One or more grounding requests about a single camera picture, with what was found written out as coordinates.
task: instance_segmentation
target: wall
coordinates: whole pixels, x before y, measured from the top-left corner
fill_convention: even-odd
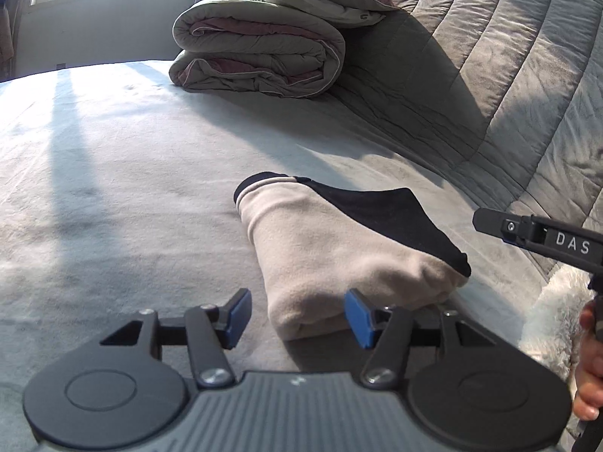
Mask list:
[[[16,76],[67,67],[173,60],[176,17],[194,0],[53,0],[20,19]]]

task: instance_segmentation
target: human hand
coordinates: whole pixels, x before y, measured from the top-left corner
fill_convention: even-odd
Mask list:
[[[595,302],[588,302],[580,313],[585,331],[580,341],[580,361],[576,367],[574,414],[584,421],[596,420],[603,408],[603,343],[595,338]]]

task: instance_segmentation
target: folded comforter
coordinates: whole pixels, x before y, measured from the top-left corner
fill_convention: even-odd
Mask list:
[[[334,83],[346,52],[321,18],[254,0],[203,0],[179,16],[174,38],[183,51],[170,78],[190,91],[308,98]]]

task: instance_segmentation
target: screw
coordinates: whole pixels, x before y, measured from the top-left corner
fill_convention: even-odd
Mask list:
[[[206,386],[211,388],[222,388],[223,386],[230,384],[233,377],[232,374],[226,369],[209,369],[202,372],[199,378]]]
[[[373,369],[365,375],[367,382],[373,385],[390,384],[395,378],[396,374],[389,369]]]

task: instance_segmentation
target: fluffy white cushion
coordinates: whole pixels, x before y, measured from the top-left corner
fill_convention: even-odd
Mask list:
[[[568,383],[575,395],[574,369],[578,363],[584,304],[594,296],[588,289],[590,275],[562,265],[551,277],[523,327],[519,349]]]

